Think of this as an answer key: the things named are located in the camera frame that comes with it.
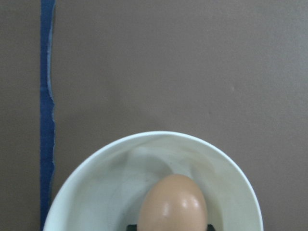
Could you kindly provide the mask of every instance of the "eggshell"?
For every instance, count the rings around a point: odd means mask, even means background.
[[[137,231],[206,231],[207,209],[198,185],[174,174],[160,180],[141,206]]]

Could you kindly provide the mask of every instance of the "bowl rim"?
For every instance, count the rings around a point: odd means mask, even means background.
[[[66,188],[66,185],[69,183],[69,181],[71,179],[73,179],[75,177],[75,175],[78,174],[79,171],[82,170],[82,168],[84,166],[86,166],[92,159],[96,158],[97,156],[99,156],[101,153],[103,153],[105,150],[113,147],[113,146],[116,146],[122,142],[125,142],[125,141],[128,141],[128,140],[131,140],[131,139],[135,139],[135,138],[138,138],[138,137],[145,137],[145,136],[161,136],[161,135],[170,135],[170,136],[177,136],[177,137],[182,137],[182,138],[186,138],[186,139],[190,139],[190,140],[193,140],[193,141],[197,141],[197,142],[200,142],[202,144],[204,144],[205,146],[208,146],[209,148],[213,149],[214,151],[216,151],[217,153],[219,153],[220,155],[222,155],[230,164],[232,164],[235,169],[240,173],[240,175],[242,176],[242,178],[244,179],[246,185],[248,186],[249,188],[249,191],[250,193],[252,194],[253,196],[253,199],[254,199],[254,204],[256,206],[256,209],[257,209],[257,213],[258,213],[258,220],[259,220],[259,224],[260,224],[260,227],[261,227],[261,230],[260,231],[263,231],[264,230],[264,227],[263,227],[263,219],[262,219],[262,214],[261,214],[261,209],[260,209],[260,205],[259,205],[259,202],[258,202],[258,199],[257,199],[257,196],[255,194],[255,191],[252,187],[252,185],[250,184],[247,176],[243,173],[243,171],[239,168],[239,166],[228,156],[226,155],[223,151],[221,151],[219,148],[217,148],[216,146],[210,144],[209,142],[207,141],[204,141],[198,137],[195,137],[195,136],[192,136],[192,135],[188,135],[188,134],[185,134],[185,133],[181,133],[181,132],[175,132],[175,131],[165,131],[165,130],[157,130],[157,131],[146,131],[146,132],[139,132],[139,133],[135,133],[135,134],[132,134],[132,135],[128,135],[128,136],[125,136],[123,138],[120,138],[118,140],[115,140],[107,145],[105,145],[104,147],[100,148],[99,150],[95,151],[93,154],[91,154],[89,157],[87,157],[70,175],[69,177],[65,180],[65,182],[63,183],[63,185],[61,186],[61,188],[59,189],[58,193],[56,194],[52,204],[51,204],[51,207],[49,209],[49,212],[47,214],[47,217],[46,217],[46,221],[45,221],[45,225],[44,225],[44,229],[45,230],[47,228],[47,225],[49,224],[48,220],[49,220],[49,217],[50,217],[50,212],[52,211],[52,207],[54,206],[55,202],[57,201],[57,198],[62,194],[62,192],[65,190]]]

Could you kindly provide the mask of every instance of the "brown background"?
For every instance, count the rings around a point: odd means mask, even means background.
[[[0,230],[39,228],[39,1],[0,4]],[[115,139],[172,130],[223,150],[265,230],[307,230],[308,2],[58,0],[54,197]]]

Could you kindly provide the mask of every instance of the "tabletop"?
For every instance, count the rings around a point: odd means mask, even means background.
[[[177,131],[235,161],[265,230],[307,230],[307,11],[304,0],[58,0],[51,198],[106,144]],[[38,230],[40,5],[0,12],[0,230]]]

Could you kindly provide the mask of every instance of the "egg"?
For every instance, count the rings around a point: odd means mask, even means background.
[[[174,174],[154,185],[139,213],[137,231],[206,231],[207,209],[199,186]]]

